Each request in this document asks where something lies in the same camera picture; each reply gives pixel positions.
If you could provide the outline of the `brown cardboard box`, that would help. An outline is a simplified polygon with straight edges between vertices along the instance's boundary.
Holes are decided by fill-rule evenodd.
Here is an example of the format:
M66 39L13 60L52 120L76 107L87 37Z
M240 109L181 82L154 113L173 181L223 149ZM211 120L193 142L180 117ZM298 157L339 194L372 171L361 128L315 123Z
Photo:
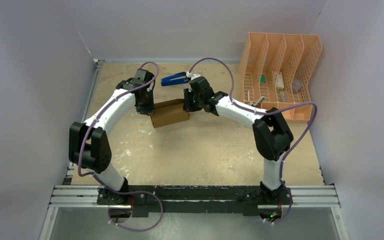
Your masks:
M183 109L184 103L183 98L155 103L155 110L150 116L152 126L159 128L188 121L190 114Z

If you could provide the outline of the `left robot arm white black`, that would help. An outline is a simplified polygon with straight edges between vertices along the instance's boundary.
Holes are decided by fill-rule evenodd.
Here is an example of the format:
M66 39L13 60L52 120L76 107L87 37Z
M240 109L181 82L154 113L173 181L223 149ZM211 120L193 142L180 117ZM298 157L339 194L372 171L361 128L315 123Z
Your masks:
M138 68L134 77L122 80L106 103L83 122L69 127L69 161L77 166L80 177L91 176L103 187L99 196L118 205L132 199L126 177L111 164L111 131L132 108L140 114L154 111L153 83L156 74Z

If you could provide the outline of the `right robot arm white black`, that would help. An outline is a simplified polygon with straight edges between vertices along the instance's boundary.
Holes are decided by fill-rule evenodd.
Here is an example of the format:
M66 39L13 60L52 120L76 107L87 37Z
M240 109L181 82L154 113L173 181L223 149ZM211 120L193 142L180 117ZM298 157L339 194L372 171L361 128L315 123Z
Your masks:
M199 74L186 74L189 88L184 89L185 112L204 110L215 116L225 117L252 129L255 145L263 157L262 200L268 204L280 198L283 185L283 158L294 139L286 120L276 108L258 113L244 103L239 103L225 92L214 92L207 79Z

